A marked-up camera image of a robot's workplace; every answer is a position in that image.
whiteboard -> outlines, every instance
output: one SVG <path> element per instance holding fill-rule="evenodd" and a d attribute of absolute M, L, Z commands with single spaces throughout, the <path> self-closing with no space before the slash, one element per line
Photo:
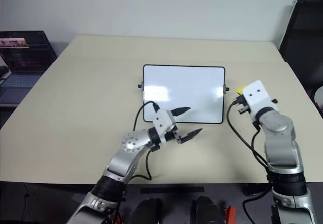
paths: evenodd
<path fill-rule="evenodd" d="M 143 99 L 162 109 L 190 107 L 176 122 L 221 123 L 225 90 L 225 68 L 209 66 L 144 65 Z M 152 121 L 152 104 L 144 108 L 144 120 Z"/>

white wall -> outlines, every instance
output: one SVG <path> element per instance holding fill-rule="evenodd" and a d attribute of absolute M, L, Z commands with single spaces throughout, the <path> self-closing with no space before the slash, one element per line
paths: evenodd
<path fill-rule="evenodd" d="M 77 34 L 270 40 L 294 0 L 0 0 L 0 30 L 44 30 L 60 52 Z"/>

wire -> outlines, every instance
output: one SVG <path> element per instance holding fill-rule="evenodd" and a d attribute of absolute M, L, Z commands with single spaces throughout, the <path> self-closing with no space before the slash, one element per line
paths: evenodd
<path fill-rule="evenodd" d="M 148 159 L 149 159 L 149 155 L 151 154 L 151 150 L 149 150 L 149 152 L 147 153 L 147 156 L 146 156 L 146 169 L 147 169 L 147 173 L 148 173 L 148 176 L 145 176 L 145 175 L 134 175 L 131 177 L 130 180 L 132 180 L 133 178 L 137 178 L 137 177 L 140 177 L 140 178 L 144 178 L 146 180 L 152 180 L 152 176 L 151 176 L 151 173 L 150 173 L 150 170 L 149 170 L 149 166 L 148 166 Z"/>
<path fill-rule="evenodd" d="M 252 140 L 251 140 L 251 147 L 252 147 L 252 149 L 254 149 L 254 140 L 256 139 L 256 136 L 259 134 L 259 132 L 260 132 L 260 129 L 259 130 L 257 130 L 257 132 L 253 135 L 253 137 L 252 137 Z M 262 162 L 261 161 L 261 159 L 259 159 L 258 158 L 258 156 L 254 153 L 254 152 L 252 152 L 253 153 L 253 155 L 254 155 L 254 157 L 255 157 L 255 159 L 266 169 L 266 170 L 269 170 L 268 169 L 268 165 L 266 165 L 264 162 Z"/>
<path fill-rule="evenodd" d="M 251 218 L 251 216 L 249 215 L 249 213 L 248 213 L 248 211 L 247 211 L 247 209 L 246 209 L 246 203 L 251 202 L 251 201 L 255 201 L 255 200 L 259 200 L 259 199 L 261 199 L 261 198 L 262 198 L 262 197 L 264 197 L 266 194 L 268 194 L 268 192 L 271 190 L 271 188 L 272 188 L 271 183 L 268 183 L 268 185 L 267 185 L 267 187 L 266 187 L 265 191 L 264 191 L 262 194 L 260 194 L 260 195 L 258 195 L 258 196 L 256 196 L 256 197 L 250 198 L 250 199 L 246 199 L 246 200 L 244 200 L 244 201 L 242 202 L 242 208 L 243 208 L 243 210 L 244 210 L 244 213 L 246 214 L 246 216 L 248 217 L 248 219 L 251 221 L 251 223 L 252 223 L 252 224 L 256 224 L 256 223 L 253 221 L 253 219 L 252 219 L 252 218 Z"/>
<path fill-rule="evenodd" d="M 22 211 L 22 214 L 21 214 L 21 221 L 24 220 L 25 210 L 26 210 L 26 206 L 27 206 L 27 197 L 29 197 L 29 192 L 28 192 L 27 186 L 26 186 L 25 183 L 23 183 L 23 185 L 25 187 L 26 193 L 24 195 L 24 208 L 23 208 L 23 211 Z"/>
<path fill-rule="evenodd" d="M 233 127 L 233 125 L 231 124 L 231 121 L 230 121 L 230 118 L 229 118 L 229 112 L 231 110 L 231 107 L 234 106 L 235 104 L 232 103 L 229 108 L 228 108 L 228 111 L 227 111 L 227 121 L 228 121 L 228 124 L 230 126 L 230 128 L 232 129 L 232 131 L 239 137 L 239 139 L 252 151 L 252 153 L 254 155 L 256 155 L 257 157 L 259 157 L 263 163 L 261 164 L 265 169 L 266 171 L 268 172 L 268 164 L 267 164 L 267 161 L 254 149 L 252 148 L 249 143 L 246 142 L 246 140 L 238 133 L 238 131 Z"/>
<path fill-rule="evenodd" d="M 139 111 L 137 112 L 137 115 L 136 115 L 136 118 L 135 118 L 135 123 L 133 124 L 133 129 L 132 129 L 132 131 L 135 131 L 135 130 L 136 130 L 136 124 L 137 124 L 138 116 L 139 116 L 139 114 L 140 114 L 141 110 L 142 110 L 146 105 L 148 105 L 148 104 L 150 104 L 150 103 L 152 103 L 152 104 L 156 104 L 156 103 L 155 103 L 155 102 L 153 102 L 153 101 L 148 101 L 148 102 L 146 102 L 145 104 L 143 104 L 143 105 L 141 106 L 141 108 L 140 108 L 140 109 L 139 109 Z"/>

laptop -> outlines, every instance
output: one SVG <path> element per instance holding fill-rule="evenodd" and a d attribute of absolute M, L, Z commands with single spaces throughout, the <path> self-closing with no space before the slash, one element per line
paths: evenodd
<path fill-rule="evenodd" d="M 57 58 L 43 31 L 0 32 L 0 56 L 11 71 L 0 84 L 0 106 L 17 106 Z"/>

laptop screen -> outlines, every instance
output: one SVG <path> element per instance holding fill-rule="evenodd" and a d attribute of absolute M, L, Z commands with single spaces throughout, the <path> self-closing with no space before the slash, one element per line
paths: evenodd
<path fill-rule="evenodd" d="M 45 71 L 56 59 L 43 31 L 0 32 L 0 56 L 12 72 Z"/>

